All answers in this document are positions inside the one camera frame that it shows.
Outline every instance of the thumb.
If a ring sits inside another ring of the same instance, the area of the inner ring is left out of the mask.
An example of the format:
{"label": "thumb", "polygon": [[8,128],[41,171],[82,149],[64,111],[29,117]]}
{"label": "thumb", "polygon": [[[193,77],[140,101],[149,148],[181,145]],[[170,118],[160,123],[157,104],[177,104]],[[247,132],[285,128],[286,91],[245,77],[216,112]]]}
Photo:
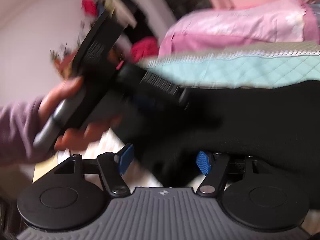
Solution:
{"label": "thumb", "polygon": [[62,100],[75,95],[79,91],[82,83],[82,77],[68,79],[49,92],[49,94],[42,100],[39,107],[39,120],[41,127],[44,126],[45,122],[49,119],[52,112]]}

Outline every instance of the silver bolt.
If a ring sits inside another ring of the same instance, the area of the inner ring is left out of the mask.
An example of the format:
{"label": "silver bolt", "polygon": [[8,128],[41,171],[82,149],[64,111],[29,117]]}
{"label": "silver bolt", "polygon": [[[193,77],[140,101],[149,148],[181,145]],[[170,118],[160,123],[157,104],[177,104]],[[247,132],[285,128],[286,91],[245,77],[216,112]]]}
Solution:
{"label": "silver bolt", "polygon": [[210,185],[205,185],[205,186],[201,186],[200,191],[203,194],[209,194],[209,193],[213,193],[216,191],[215,187],[210,186]]}
{"label": "silver bolt", "polygon": [[118,186],[118,187],[113,188],[112,192],[114,194],[123,194],[123,193],[126,193],[127,190],[128,190],[128,188],[125,186],[120,186],[120,187]]}

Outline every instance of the red cloth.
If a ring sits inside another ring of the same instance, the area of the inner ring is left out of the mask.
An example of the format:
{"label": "red cloth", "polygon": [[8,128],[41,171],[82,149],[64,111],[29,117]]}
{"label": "red cloth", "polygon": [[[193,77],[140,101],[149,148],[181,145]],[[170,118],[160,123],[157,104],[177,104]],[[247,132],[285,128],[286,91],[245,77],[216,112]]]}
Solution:
{"label": "red cloth", "polygon": [[145,57],[158,56],[158,54],[158,41],[155,37],[143,38],[141,41],[133,44],[131,48],[133,63],[137,63],[139,60]]}
{"label": "red cloth", "polygon": [[86,14],[97,17],[98,10],[94,0],[82,0],[82,8]]}

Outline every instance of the black circular disc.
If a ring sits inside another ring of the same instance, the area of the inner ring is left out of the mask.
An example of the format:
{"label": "black circular disc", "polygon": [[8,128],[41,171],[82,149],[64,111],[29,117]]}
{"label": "black circular disc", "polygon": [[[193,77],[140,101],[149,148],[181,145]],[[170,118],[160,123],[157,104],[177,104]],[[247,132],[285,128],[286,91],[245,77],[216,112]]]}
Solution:
{"label": "black circular disc", "polygon": [[309,210],[304,192],[287,179],[271,174],[254,174],[230,185],[221,202],[231,218],[264,231],[296,227]]}
{"label": "black circular disc", "polygon": [[101,214],[105,206],[103,191],[84,179],[69,180],[68,175],[63,176],[36,181],[21,194],[18,209],[27,223],[60,231],[79,228]]}

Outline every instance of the gray ribbed plate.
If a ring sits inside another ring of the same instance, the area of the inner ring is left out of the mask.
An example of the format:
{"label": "gray ribbed plate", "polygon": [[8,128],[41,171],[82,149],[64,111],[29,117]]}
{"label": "gray ribbed plate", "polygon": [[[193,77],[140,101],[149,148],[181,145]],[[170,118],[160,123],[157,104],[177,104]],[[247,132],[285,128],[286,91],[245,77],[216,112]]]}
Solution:
{"label": "gray ribbed plate", "polygon": [[265,233],[229,219],[213,198],[196,195],[192,188],[136,188],[114,199],[88,226],[64,233],[27,228],[18,240],[307,240],[301,228]]}

